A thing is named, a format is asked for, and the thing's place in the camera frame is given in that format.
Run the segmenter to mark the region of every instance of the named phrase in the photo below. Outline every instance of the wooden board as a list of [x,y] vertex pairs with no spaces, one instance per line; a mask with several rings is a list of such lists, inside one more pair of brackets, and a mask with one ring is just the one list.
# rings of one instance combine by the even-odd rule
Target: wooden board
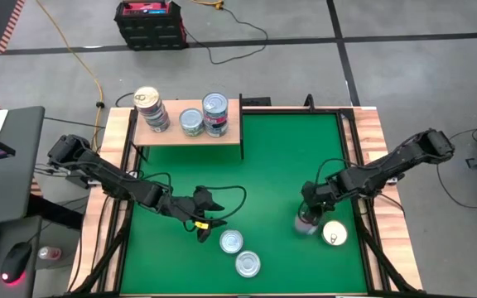
[[240,144],[239,100],[230,99],[228,106],[228,131],[222,137],[211,137],[202,133],[197,137],[189,137],[183,133],[180,125],[180,114],[188,108],[202,110],[201,100],[163,100],[169,114],[171,125],[164,132],[154,132],[145,122],[145,118],[137,116],[137,126],[133,143],[136,146],[186,146],[186,145],[238,145]]
[[[111,108],[108,116],[108,123],[104,130],[104,137],[100,156],[108,162],[116,166],[121,166],[123,158],[124,141],[126,140],[126,133],[128,130],[128,119],[132,108]],[[106,243],[106,236],[108,233],[109,219],[111,217],[113,199],[106,202],[102,222],[99,223],[100,213],[106,200],[106,195],[103,193],[100,186],[94,187],[89,193],[88,207],[84,216],[84,223],[82,226],[82,262],[78,270],[78,275],[75,284],[68,290],[74,290],[82,284],[82,281],[89,275],[92,269],[92,261],[94,258],[95,244],[99,236],[97,252],[95,257],[95,264],[99,261],[104,253],[104,245]],[[73,270],[71,271],[71,283],[77,273],[79,264],[79,251],[77,247],[75,260],[73,262]]]
[[[244,109],[255,108],[273,108],[273,109],[296,109],[308,107],[244,107]],[[321,108],[349,108],[349,107],[321,107]],[[358,129],[360,146],[362,147],[362,154],[364,156],[365,163],[371,162],[384,156],[388,153],[382,127],[380,125],[380,119],[376,108],[352,108],[354,110],[355,122]],[[128,117],[130,108],[112,108],[108,117],[108,125],[104,133],[103,147],[101,149],[101,156],[112,162],[115,165],[120,166],[121,158],[123,155],[123,144],[126,138],[128,129]],[[349,156],[351,161],[356,162],[354,154],[354,143],[350,136],[349,126],[344,125],[346,141],[349,147]],[[133,168],[133,162],[135,160],[135,154],[131,152],[129,157],[129,169]],[[390,196],[400,203],[398,192],[396,187],[386,186],[383,190],[385,195]],[[89,197],[88,208],[86,209],[86,215],[84,217],[83,226],[83,243],[84,250],[82,253],[82,263],[80,266],[79,275],[75,282],[76,288],[89,274],[91,268],[91,261],[93,259],[93,252],[95,247],[97,227],[100,216],[100,210],[102,203],[104,202],[105,195],[100,188],[92,190]],[[99,250],[95,262],[97,262],[102,256],[104,250],[104,244],[106,239],[106,232],[108,231],[109,218],[111,212],[111,200],[107,204],[107,210],[104,214],[104,220],[101,223],[101,235],[99,237]],[[391,205],[389,202],[383,199],[376,199],[374,206],[376,219],[378,222],[378,231],[381,236],[383,250],[388,256],[392,264],[398,269],[398,271],[404,276],[408,283],[416,288],[422,288],[421,280],[417,270],[417,264],[415,263],[415,257],[413,256],[412,244],[410,242],[409,233],[407,231],[406,221],[402,216],[402,211],[397,207]],[[123,211],[120,213],[120,219],[118,221],[119,228],[123,218]],[[113,289],[113,282],[117,270],[117,258],[116,253],[113,260],[110,262],[110,268],[108,269],[106,290]],[[371,262],[372,274],[374,285],[377,289],[380,289],[378,264],[373,257],[373,253],[369,251],[369,260]],[[75,274],[76,265],[78,263],[78,253],[75,256],[75,262],[73,271],[71,272],[71,279]]]

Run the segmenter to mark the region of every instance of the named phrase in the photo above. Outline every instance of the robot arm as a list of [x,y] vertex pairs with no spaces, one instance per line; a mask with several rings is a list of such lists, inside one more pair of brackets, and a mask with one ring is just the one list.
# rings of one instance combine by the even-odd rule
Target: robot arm
[[421,163],[440,164],[454,154],[454,146],[443,132],[429,129],[420,132],[386,156],[365,166],[352,166],[325,178],[325,183],[307,181],[302,189],[303,203],[298,211],[301,221],[317,225],[327,211],[344,199],[375,197],[391,178]]
[[192,220],[201,243],[209,237],[212,228],[226,224],[221,219],[205,217],[205,211],[221,211],[224,207],[213,201],[212,194],[204,186],[197,186],[192,197],[172,196],[170,183],[164,185],[132,177],[100,158],[82,137],[62,136],[47,155],[48,165],[69,171],[83,171],[101,182],[104,193],[112,198],[133,199],[154,213],[176,218],[184,224]]

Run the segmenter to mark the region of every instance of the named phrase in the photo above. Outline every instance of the yellow cable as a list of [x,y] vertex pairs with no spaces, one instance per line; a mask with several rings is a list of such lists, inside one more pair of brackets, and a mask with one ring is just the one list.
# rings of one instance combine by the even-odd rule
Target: yellow cable
[[191,1],[196,3],[196,4],[212,6],[216,10],[221,10],[222,6],[224,5],[224,0],[219,0],[219,1],[215,1],[215,2],[205,2],[205,1],[200,1],[200,0],[191,0]]
[[[67,42],[67,40],[65,39],[65,35],[64,33],[62,33],[62,30],[58,27],[58,24],[56,24],[55,22],[55,19],[53,19],[53,17],[50,15],[50,13],[46,10],[45,7],[43,7],[43,5],[40,3],[40,0],[36,0],[36,3],[38,3],[38,5],[40,6],[41,10],[47,15],[47,17],[49,17],[49,19],[51,20],[51,22],[53,23],[53,25],[55,26],[56,30],[58,31],[58,33],[60,33],[60,36],[62,37],[62,40],[64,40],[64,43],[65,43],[65,47],[67,47],[67,50],[73,54],[73,56],[80,62],[80,64],[88,71],[89,75],[91,75],[91,77],[93,78],[95,84],[97,85],[97,89],[99,90],[99,102],[100,103],[104,103],[104,97],[103,97],[103,88],[100,86],[100,83],[99,83],[99,79],[97,79],[97,77],[95,76],[95,74],[89,69],[89,67],[80,59],[80,57],[78,55],[76,55],[76,53],[71,50],[71,47],[70,47],[70,44],[69,42]],[[94,138],[92,140],[92,148],[93,150],[97,150],[97,148],[99,147],[98,146],[98,133],[97,131],[99,130],[99,128],[97,127],[99,125],[99,120],[100,120],[100,115],[102,113],[102,110],[103,108],[101,107],[97,107],[97,116],[95,117],[95,129],[94,129]]]

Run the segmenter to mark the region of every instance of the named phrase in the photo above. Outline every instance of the can lid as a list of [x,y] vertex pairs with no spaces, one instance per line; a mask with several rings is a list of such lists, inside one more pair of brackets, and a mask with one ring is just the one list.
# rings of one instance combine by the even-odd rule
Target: can lid
[[150,108],[159,101],[159,93],[153,87],[141,87],[133,94],[133,104],[139,108]]
[[237,256],[235,267],[241,276],[254,277],[261,270],[261,259],[255,252],[243,251]]
[[330,245],[342,245],[347,240],[347,228],[337,221],[331,220],[323,227],[323,233],[321,234],[323,240]]
[[205,95],[202,105],[206,112],[222,113],[228,108],[228,99],[223,94],[213,92]]
[[197,128],[202,124],[203,120],[204,117],[202,116],[202,112],[196,108],[188,108],[180,114],[180,123],[182,127]]
[[220,247],[227,253],[239,252],[242,244],[242,234],[237,230],[225,230],[220,235]]

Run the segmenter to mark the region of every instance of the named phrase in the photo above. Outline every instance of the computer mouse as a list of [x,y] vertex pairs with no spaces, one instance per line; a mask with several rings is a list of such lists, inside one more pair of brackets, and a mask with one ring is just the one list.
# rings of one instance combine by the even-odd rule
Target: computer mouse
[[5,256],[1,265],[1,278],[11,283],[20,278],[31,257],[32,245],[29,242],[16,243]]

